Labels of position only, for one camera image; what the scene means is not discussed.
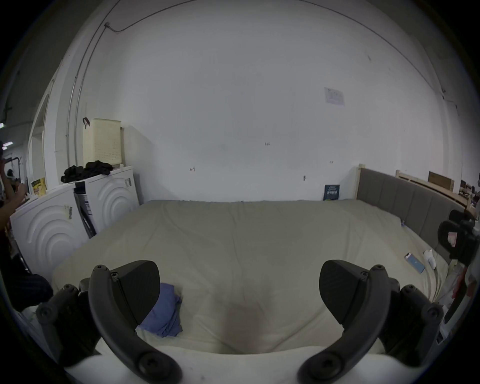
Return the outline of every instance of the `cable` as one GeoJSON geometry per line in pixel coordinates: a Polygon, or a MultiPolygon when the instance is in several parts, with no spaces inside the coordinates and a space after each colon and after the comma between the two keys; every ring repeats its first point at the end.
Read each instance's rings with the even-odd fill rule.
{"type": "Polygon", "coordinates": [[[127,27],[123,28],[123,29],[119,29],[118,31],[116,29],[113,29],[110,25],[107,25],[107,23],[105,23],[105,27],[107,27],[109,30],[113,31],[113,32],[123,32],[127,29],[129,29],[130,27],[133,27],[135,24],[139,23],[140,21],[143,21],[145,19],[148,19],[150,16],[153,16],[153,15],[156,15],[157,13],[160,13],[160,12],[163,12],[163,11],[166,11],[167,9],[170,9],[170,8],[175,8],[175,7],[178,7],[179,5],[183,5],[183,4],[187,4],[187,3],[191,3],[192,1],[196,1],[196,0],[187,0],[187,1],[184,1],[182,3],[178,3],[178,4],[174,4],[174,5],[170,5],[169,7],[166,7],[164,9],[161,9],[159,11],[156,11],[156,12],[153,12],[145,17],[143,17],[142,19],[140,20],[137,20],[136,22],[134,22],[133,24],[130,24],[128,25],[127,27]]]}
{"type": "MultiPolygon", "coordinates": [[[[113,29],[113,28],[109,25],[109,23],[105,23],[104,26],[105,26],[105,28],[108,28],[109,30],[111,30],[111,31],[113,31],[113,32],[116,32],[116,33],[123,32],[123,31],[126,31],[127,29],[129,29],[130,27],[134,26],[135,24],[139,23],[140,21],[143,21],[143,20],[149,18],[150,16],[156,15],[157,13],[166,11],[166,10],[168,10],[168,9],[170,9],[170,8],[175,8],[175,7],[178,7],[179,5],[187,4],[187,3],[190,3],[190,2],[193,2],[193,1],[196,1],[196,0],[187,0],[187,1],[184,1],[184,2],[181,2],[181,3],[178,3],[178,4],[175,4],[175,5],[171,5],[171,6],[169,6],[169,7],[166,7],[166,8],[164,8],[164,9],[161,9],[161,10],[159,10],[159,11],[153,12],[153,13],[151,13],[151,14],[143,17],[142,19],[137,20],[136,22],[134,22],[134,23],[126,26],[126,27],[123,28],[123,29],[119,29],[119,30],[113,29]]],[[[430,84],[430,82],[427,80],[427,78],[423,75],[423,73],[410,61],[410,59],[409,59],[407,56],[405,56],[405,55],[402,53],[402,51],[400,51],[397,47],[395,47],[390,41],[388,41],[388,40],[387,40],[385,37],[383,37],[381,34],[379,34],[378,32],[376,32],[375,30],[371,29],[370,27],[366,26],[365,24],[361,23],[360,21],[355,20],[354,18],[352,18],[352,17],[350,17],[350,16],[347,16],[347,15],[345,15],[344,13],[341,13],[341,12],[339,12],[339,11],[336,11],[336,10],[334,10],[334,9],[332,9],[332,8],[328,8],[328,7],[325,7],[324,5],[316,4],[316,3],[311,2],[311,1],[308,1],[308,0],[298,0],[298,1],[301,1],[301,2],[304,2],[304,3],[307,3],[307,4],[314,5],[314,6],[316,6],[316,7],[324,8],[324,9],[326,9],[326,10],[328,10],[328,11],[331,11],[331,12],[334,12],[334,13],[336,13],[336,14],[339,14],[339,15],[341,15],[341,16],[343,16],[343,17],[346,17],[347,19],[349,19],[349,20],[351,20],[351,21],[353,21],[353,22],[355,22],[355,23],[357,23],[357,24],[360,24],[362,27],[368,29],[370,32],[372,32],[372,33],[374,33],[375,35],[377,35],[377,36],[378,36],[380,39],[382,39],[385,43],[387,43],[387,44],[388,44],[389,46],[391,46],[394,50],[396,50],[396,51],[417,71],[417,73],[418,73],[418,74],[422,77],[422,79],[428,84],[428,86],[430,87],[430,89],[431,89],[432,91],[434,91],[435,93],[441,95],[441,96],[442,96],[442,99],[443,99],[444,101],[446,101],[447,103],[453,103],[453,104],[455,105],[456,110],[457,110],[457,114],[460,116],[460,114],[458,113],[458,106],[457,106],[457,104],[455,103],[455,101],[445,99],[445,96],[444,96],[443,92],[440,92],[440,91],[436,90],[436,89],[430,84]]]]}

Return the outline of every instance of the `beige bed sheet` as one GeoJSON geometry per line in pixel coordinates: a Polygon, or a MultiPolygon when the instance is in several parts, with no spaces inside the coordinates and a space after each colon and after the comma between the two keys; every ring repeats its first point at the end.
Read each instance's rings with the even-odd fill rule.
{"type": "Polygon", "coordinates": [[[141,338],[153,346],[264,353],[326,347],[341,336],[318,289],[326,260],[382,264],[401,287],[413,284],[434,300],[445,260],[434,252],[437,270],[426,264],[419,274],[404,258],[412,252],[422,261],[429,248],[398,217],[358,200],[150,201],[77,250],[52,284],[78,284],[96,264],[152,260],[183,298],[183,332],[159,338],[137,329],[141,338]]]}

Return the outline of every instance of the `upholstered headboard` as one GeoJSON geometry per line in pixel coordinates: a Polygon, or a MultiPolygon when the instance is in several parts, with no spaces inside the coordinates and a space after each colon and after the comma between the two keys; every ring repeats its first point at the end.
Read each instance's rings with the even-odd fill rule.
{"type": "Polygon", "coordinates": [[[398,216],[410,229],[450,262],[448,251],[438,243],[437,231],[452,209],[462,205],[421,185],[360,168],[357,199],[398,216]]]}

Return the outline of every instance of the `laundry basket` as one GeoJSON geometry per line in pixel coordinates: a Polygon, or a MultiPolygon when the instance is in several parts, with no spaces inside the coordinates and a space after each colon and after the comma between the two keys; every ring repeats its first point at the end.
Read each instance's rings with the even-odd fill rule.
{"type": "Polygon", "coordinates": [[[84,165],[100,160],[111,165],[121,164],[120,121],[84,118],[84,165]]]}

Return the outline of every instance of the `smartphone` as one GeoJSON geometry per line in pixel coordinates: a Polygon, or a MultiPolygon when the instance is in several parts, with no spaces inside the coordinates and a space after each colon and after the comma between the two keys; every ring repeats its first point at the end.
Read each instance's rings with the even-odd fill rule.
{"type": "Polygon", "coordinates": [[[425,266],[418,261],[418,259],[412,254],[412,253],[407,253],[405,256],[405,259],[408,261],[408,263],[414,267],[418,273],[422,273],[423,270],[425,269],[425,266]]]}

